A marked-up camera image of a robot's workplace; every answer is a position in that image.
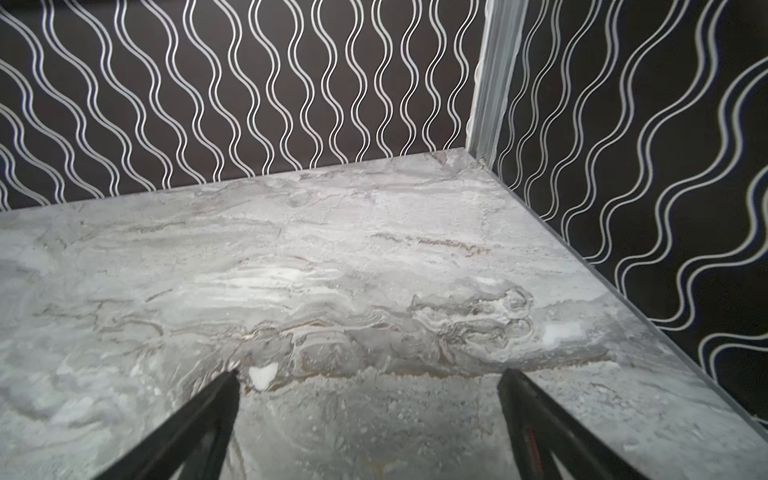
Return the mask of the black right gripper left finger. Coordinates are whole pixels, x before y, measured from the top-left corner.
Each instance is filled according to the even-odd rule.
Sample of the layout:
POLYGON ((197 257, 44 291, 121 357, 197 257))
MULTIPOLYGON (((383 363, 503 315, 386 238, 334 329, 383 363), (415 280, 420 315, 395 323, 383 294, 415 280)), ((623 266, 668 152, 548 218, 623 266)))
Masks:
POLYGON ((236 369, 202 388, 99 479, 218 479, 239 410, 236 369))

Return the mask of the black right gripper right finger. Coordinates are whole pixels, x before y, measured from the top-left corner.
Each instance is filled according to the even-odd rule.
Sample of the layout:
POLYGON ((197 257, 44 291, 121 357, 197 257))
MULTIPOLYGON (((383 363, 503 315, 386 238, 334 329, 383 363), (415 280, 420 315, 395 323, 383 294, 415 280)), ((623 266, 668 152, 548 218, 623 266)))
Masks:
POLYGON ((522 479, 643 479, 524 372, 507 369, 497 385, 522 479))

